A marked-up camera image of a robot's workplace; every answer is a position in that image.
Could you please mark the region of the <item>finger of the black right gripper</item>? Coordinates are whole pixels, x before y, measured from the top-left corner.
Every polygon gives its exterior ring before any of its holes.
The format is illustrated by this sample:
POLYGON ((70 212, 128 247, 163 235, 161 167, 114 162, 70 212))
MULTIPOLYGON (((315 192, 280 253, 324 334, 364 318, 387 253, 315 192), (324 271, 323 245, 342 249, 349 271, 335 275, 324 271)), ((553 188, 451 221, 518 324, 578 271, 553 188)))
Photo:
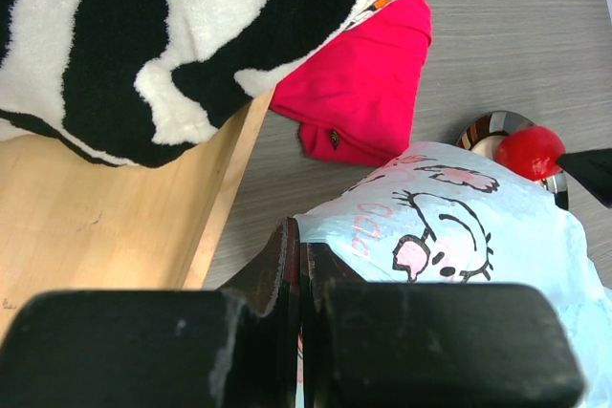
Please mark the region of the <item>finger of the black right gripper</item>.
POLYGON ((610 148, 565 153, 557 165, 573 177, 606 208, 611 207, 612 150, 610 148))

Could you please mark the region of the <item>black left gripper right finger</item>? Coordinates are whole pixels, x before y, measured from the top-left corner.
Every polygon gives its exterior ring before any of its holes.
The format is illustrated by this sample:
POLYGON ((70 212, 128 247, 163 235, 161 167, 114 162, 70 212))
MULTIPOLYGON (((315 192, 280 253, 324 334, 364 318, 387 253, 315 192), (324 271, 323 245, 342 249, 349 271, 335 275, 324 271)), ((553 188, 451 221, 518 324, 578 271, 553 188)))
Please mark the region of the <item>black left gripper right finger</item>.
POLYGON ((368 282, 300 248, 308 407, 573 407, 584 377, 557 314, 520 284, 368 282))

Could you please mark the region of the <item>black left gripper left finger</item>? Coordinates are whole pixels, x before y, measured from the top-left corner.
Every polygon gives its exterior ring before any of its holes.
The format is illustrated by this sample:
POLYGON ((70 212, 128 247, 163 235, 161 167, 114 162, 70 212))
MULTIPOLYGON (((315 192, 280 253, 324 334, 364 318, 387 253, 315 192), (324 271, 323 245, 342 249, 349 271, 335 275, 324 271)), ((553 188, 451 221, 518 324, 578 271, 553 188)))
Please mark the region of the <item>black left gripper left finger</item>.
POLYGON ((216 290, 52 290, 1 344, 5 407, 292 407, 294 219, 216 290))

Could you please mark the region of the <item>red apple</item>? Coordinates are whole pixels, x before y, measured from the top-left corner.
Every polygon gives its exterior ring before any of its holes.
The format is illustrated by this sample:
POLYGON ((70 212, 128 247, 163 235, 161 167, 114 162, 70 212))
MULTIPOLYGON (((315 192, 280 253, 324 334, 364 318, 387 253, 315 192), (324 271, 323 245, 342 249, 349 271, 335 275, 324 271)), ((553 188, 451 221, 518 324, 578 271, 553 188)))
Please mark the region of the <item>red apple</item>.
POLYGON ((494 159, 515 174, 532 182, 557 174, 558 158, 566 153, 561 138, 544 126, 533 126, 505 137, 497 146, 494 159))

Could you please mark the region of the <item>light blue cartoon plastic bag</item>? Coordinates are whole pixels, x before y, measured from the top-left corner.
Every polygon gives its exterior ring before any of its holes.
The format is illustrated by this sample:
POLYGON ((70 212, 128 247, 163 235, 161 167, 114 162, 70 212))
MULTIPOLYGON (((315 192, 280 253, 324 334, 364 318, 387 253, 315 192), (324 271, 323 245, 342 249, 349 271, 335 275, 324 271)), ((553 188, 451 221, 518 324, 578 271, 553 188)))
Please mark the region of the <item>light blue cartoon plastic bag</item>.
POLYGON ((370 282, 519 283, 557 310, 585 372, 586 407, 611 403, 611 292, 579 220, 554 196, 471 151, 418 142, 297 216, 370 282))

